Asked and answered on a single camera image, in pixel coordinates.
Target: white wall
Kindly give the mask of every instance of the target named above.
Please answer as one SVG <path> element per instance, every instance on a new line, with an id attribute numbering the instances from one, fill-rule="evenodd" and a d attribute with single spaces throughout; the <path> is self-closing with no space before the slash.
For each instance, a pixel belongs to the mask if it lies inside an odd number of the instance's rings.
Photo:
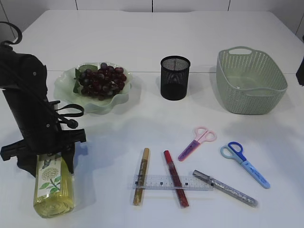
<path id="1" fill-rule="evenodd" d="M 271 11 L 298 37 L 304 34 L 304 0 L 0 0 L 8 19 L 25 30 L 43 12 L 58 10 L 124 10 L 187 12 L 195 10 Z M 0 26 L 0 37 L 11 36 Z"/>
<path id="2" fill-rule="evenodd" d="M 229 0 L 153 0 L 153 12 L 228 10 Z"/>
<path id="3" fill-rule="evenodd" d="M 304 18 L 302 19 L 302 22 L 300 24 L 299 30 L 296 34 L 301 40 L 303 40 L 303 36 L 304 36 Z"/>
<path id="4" fill-rule="evenodd" d="M 304 14 L 304 0 L 231 0 L 230 11 L 270 11 L 293 33 Z"/>
<path id="5" fill-rule="evenodd" d="M 24 31 L 46 10 L 76 10 L 75 0 L 0 0 L 11 23 Z"/>
<path id="6" fill-rule="evenodd" d="M 77 0 L 80 10 L 152 12 L 152 0 Z"/>
<path id="7" fill-rule="evenodd" d="M 7 22 L 1 4 L 0 4 L 0 21 Z M 2 42 L 4 40 L 14 40 L 14 36 L 8 25 L 0 24 L 0 42 Z"/>

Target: glass bottle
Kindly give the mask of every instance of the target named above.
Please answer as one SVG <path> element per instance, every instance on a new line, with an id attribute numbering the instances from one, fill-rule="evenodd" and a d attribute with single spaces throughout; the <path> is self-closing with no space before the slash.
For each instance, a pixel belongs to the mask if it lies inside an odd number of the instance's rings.
<path id="1" fill-rule="evenodd" d="M 72 175 L 60 153 L 38 155 L 34 209 L 43 218 L 52 218 L 74 209 Z"/>

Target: glitter glue pen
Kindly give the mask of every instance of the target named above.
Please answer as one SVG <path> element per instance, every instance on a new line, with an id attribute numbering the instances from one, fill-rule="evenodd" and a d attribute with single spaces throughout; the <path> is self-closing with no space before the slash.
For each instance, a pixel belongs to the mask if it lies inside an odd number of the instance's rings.
<path id="1" fill-rule="evenodd" d="M 164 155 L 165 155 L 166 162 L 168 164 L 169 172 L 170 172 L 170 175 L 171 175 L 174 186 L 175 187 L 181 187 L 182 185 L 181 185 L 181 182 L 180 182 L 180 178 L 177 174 L 177 171 L 175 169 L 175 166 L 174 166 L 174 163 L 173 163 L 173 160 L 171 158 L 171 155 L 170 155 L 169 151 L 165 151 Z M 188 207 L 189 203 L 187 201 L 184 190 L 183 189 L 176 189 L 176 193 L 177 193 L 177 196 L 179 198 L 180 206 L 182 208 Z"/>
<path id="2" fill-rule="evenodd" d="M 138 179 L 137 179 L 138 185 L 140 186 L 144 185 L 144 178 L 147 172 L 148 159 L 149 159 L 149 148 L 145 148 L 143 151 L 141 167 L 139 169 Z M 139 206 L 141 204 L 142 193 L 143 193 L 142 188 L 135 189 L 133 205 Z"/>
<path id="3" fill-rule="evenodd" d="M 193 172 L 193 176 L 197 177 L 198 179 L 202 180 L 203 182 L 207 183 L 207 184 L 210 184 L 211 186 L 213 186 L 214 188 L 236 198 L 237 200 L 251 206 L 251 207 L 257 207 L 258 205 L 258 202 L 254 199 L 254 198 L 251 198 L 250 196 L 202 173 L 202 172 L 199 172 L 197 170 L 195 170 Z"/>

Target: yellow liquid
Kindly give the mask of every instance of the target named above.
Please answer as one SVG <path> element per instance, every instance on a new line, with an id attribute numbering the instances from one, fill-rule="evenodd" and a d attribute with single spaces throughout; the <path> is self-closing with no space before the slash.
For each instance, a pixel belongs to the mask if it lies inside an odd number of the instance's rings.
<path id="1" fill-rule="evenodd" d="M 74 209 L 74 193 L 72 175 L 68 171 L 66 162 L 61 159 L 60 191 L 37 198 L 38 168 L 36 170 L 36 185 L 34 195 L 34 209 L 43 218 L 52 218 L 71 212 Z"/>

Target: gold glitter pen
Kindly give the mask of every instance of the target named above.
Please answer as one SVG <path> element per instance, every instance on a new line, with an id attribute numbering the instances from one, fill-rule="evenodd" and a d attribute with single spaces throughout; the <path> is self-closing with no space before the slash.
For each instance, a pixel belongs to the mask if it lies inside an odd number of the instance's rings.
<path id="1" fill-rule="evenodd" d="M 148 166 L 149 151 L 150 151 L 149 148 L 145 148 L 144 151 L 143 151 L 141 167 L 139 169 L 138 179 L 137 179 L 137 182 L 138 182 L 139 186 L 144 185 L 144 178 L 145 178 L 145 175 L 146 175 L 146 172 L 147 172 L 147 166 Z M 141 204 L 142 193 L 143 193 L 142 188 L 136 188 L 135 189 L 133 205 L 139 206 Z"/>

